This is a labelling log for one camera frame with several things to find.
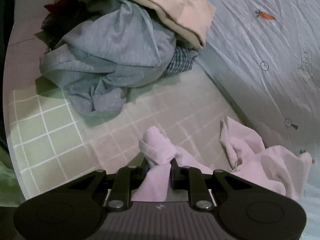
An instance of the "blue-gray fabric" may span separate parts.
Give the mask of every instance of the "blue-gray fabric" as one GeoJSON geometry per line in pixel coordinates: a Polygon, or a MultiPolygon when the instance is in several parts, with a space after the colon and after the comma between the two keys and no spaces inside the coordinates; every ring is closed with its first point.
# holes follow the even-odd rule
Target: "blue-gray fabric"
{"type": "Polygon", "coordinates": [[[164,71],[164,75],[174,75],[192,69],[192,58],[189,50],[183,46],[176,46],[173,58],[164,71]]]}
{"type": "Polygon", "coordinates": [[[91,0],[87,10],[101,17],[63,36],[41,57],[40,71],[68,92],[81,114],[116,114],[126,87],[143,86],[164,72],[175,51],[175,33],[128,0],[91,0]]]}

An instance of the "striped cloth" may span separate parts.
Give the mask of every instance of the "striped cloth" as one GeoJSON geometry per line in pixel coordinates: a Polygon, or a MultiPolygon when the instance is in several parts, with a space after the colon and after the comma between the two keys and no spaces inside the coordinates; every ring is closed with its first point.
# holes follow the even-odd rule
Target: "striped cloth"
{"type": "Polygon", "coordinates": [[[173,58],[164,71],[164,75],[174,75],[192,69],[192,58],[189,50],[182,46],[176,46],[173,58]]]}

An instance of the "screw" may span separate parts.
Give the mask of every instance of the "screw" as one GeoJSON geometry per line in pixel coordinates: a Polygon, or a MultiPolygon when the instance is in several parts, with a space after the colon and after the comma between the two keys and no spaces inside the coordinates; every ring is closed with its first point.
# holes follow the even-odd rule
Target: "screw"
{"type": "Polygon", "coordinates": [[[121,201],[121,200],[111,200],[109,203],[108,203],[108,206],[111,207],[111,208],[122,208],[124,205],[124,203],[121,201]]]}
{"type": "Polygon", "coordinates": [[[207,200],[200,200],[196,203],[196,206],[201,209],[208,209],[212,206],[212,204],[207,200]]]}

